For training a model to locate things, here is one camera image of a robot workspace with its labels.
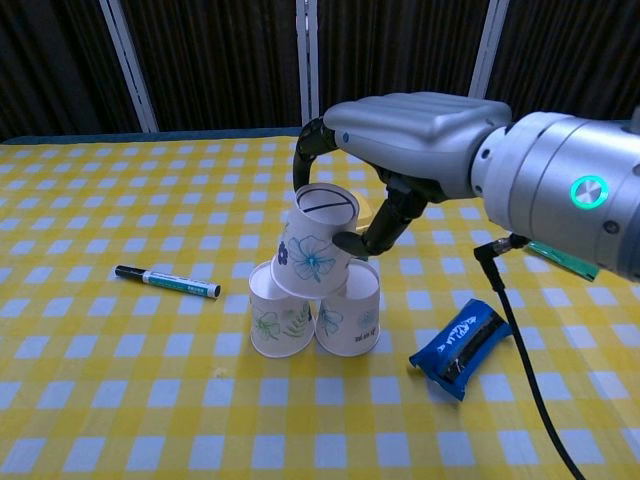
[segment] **yellow checkered tablecloth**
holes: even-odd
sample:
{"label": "yellow checkered tablecloth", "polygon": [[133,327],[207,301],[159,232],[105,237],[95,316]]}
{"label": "yellow checkered tablecloth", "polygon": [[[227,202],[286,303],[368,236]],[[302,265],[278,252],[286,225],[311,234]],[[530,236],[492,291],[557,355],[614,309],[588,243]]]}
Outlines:
{"label": "yellow checkered tablecloth", "polygon": [[[409,367],[468,298],[498,307],[472,247],[479,201],[430,206],[371,263],[376,348],[266,359],[247,276],[293,198],[295,138],[0,145],[0,474],[6,478],[568,478],[512,339],[463,403]],[[313,178],[384,186],[359,160]],[[115,279],[126,264],[223,286],[218,301]],[[640,289],[526,252],[500,260],[540,386],[587,478],[640,478]]]}

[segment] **blue floral pattern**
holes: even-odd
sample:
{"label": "blue floral pattern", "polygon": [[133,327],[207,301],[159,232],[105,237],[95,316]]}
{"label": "blue floral pattern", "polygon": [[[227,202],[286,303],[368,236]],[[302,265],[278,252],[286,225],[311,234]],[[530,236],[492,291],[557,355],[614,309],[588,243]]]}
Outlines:
{"label": "blue floral pattern", "polygon": [[284,242],[280,242],[280,247],[278,247],[278,263],[280,265],[286,265],[288,257],[289,252],[287,251],[287,247],[284,246]]}
{"label": "blue floral pattern", "polygon": [[289,254],[293,260],[293,270],[302,280],[313,278],[320,283],[320,275],[328,274],[336,260],[327,255],[330,242],[324,242],[313,235],[301,240],[296,237],[289,239]]}
{"label": "blue floral pattern", "polygon": [[320,305],[320,311],[318,312],[318,328],[324,330],[327,337],[340,330],[340,324],[343,319],[344,317],[341,313],[325,309],[324,304]]}

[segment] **blue wrapper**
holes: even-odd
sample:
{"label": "blue wrapper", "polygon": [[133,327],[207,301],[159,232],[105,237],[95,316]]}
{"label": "blue wrapper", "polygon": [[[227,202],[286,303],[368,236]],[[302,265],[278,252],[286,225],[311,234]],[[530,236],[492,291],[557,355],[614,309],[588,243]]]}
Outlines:
{"label": "blue wrapper", "polygon": [[508,335],[511,335],[509,324],[489,305],[472,299],[426,347],[409,357],[409,361],[462,401],[471,374]]}

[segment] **cup rim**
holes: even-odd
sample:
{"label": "cup rim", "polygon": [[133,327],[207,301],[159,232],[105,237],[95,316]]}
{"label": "cup rim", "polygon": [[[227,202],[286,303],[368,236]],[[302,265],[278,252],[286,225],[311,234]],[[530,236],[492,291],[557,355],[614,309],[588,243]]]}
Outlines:
{"label": "cup rim", "polygon": [[[278,290],[280,290],[280,293],[282,295],[272,298],[272,297],[264,297],[262,295],[259,295],[258,293],[256,293],[256,291],[253,288],[252,285],[252,280],[253,277],[255,276],[256,273],[258,273],[260,270],[262,270],[263,268],[268,268],[269,269],[269,276],[271,277],[271,281],[275,284],[275,286],[278,288]],[[251,291],[251,293],[253,295],[255,295],[256,297],[262,299],[262,300],[267,300],[267,301],[279,301],[279,300],[285,300],[287,297],[290,297],[291,294],[289,292],[286,292],[285,290],[282,289],[282,287],[280,286],[280,284],[278,282],[276,282],[275,278],[273,277],[273,271],[271,269],[271,262],[262,262],[260,265],[256,266],[251,273],[249,274],[249,290]]]}
{"label": "cup rim", "polygon": [[[341,299],[345,299],[345,300],[351,300],[354,302],[357,301],[364,301],[367,300],[375,295],[377,295],[378,293],[380,293],[380,275],[378,274],[378,272],[376,271],[375,268],[373,268],[373,266],[369,263],[369,262],[365,262],[364,260],[358,260],[357,258],[352,258],[351,260],[349,260],[349,263],[347,264],[347,269],[351,268],[351,265],[355,265],[358,267],[362,267],[365,270],[368,270],[369,273],[372,273],[374,278],[376,279],[376,288],[375,290],[370,293],[369,295],[366,295],[364,297],[347,297],[347,292],[345,290],[344,295],[330,295],[330,296],[337,296]],[[349,277],[351,276],[351,272],[348,273],[347,275],[347,281],[344,283],[344,287],[346,287],[347,283],[349,282]]]}
{"label": "cup rim", "polygon": [[[338,195],[340,195],[341,197],[343,197],[345,200],[348,200],[351,203],[351,207],[353,209],[353,214],[351,215],[351,217],[349,218],[349,220],[347,220],[346,222],[340,223],[340,224],[330,224],[327,222],[322,222],[321,220],[318,220],[316,218],[311,218],[309,217],[309,215],[307,215],[307,213],[302,210],[300,208],[300,199],[307,193],[309,193],[309,191],[311,191],[311,189],[321,189],[321,190],[326,190],[329,192],[333,192],[336,193]],[[296,208],[296,210],[303,215],[305,218],[308,218],[309,220],[312,220],[316,223],[320,223],[322,225],[332,225],[332,226],[336,226],[336,227],[342,227],[344,225],[348,225],[354,218],[358,219],[358,214],[360,213],[360,204],[358,203],[358,199],[346,188],[341,187],[339,185],[334,185],[333,183],[324,183],[324,182],[317,182],[317,183],[308,183],[306,185],[303,185],[302,187],[300,187],[298,190],[296,190],[296,198],[294,201],[294,206]]]}

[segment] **stacked paper cups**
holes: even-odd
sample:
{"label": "stacked paper cups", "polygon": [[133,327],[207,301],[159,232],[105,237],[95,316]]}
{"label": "stacked paper cups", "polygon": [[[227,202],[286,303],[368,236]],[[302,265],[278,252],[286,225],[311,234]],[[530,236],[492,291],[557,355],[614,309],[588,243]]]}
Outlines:
{"label": "stacked paper cups", "polygon": [[[358,202],[336,185],[298,189],[270,262],[249,277],[251,341],[267,357],[287,357],[314,336],[329,352],[360,355],[377,342],[380,279],[366,262],[332,242],[354,231]],[[320,300],[314,321],[310,300]]]}

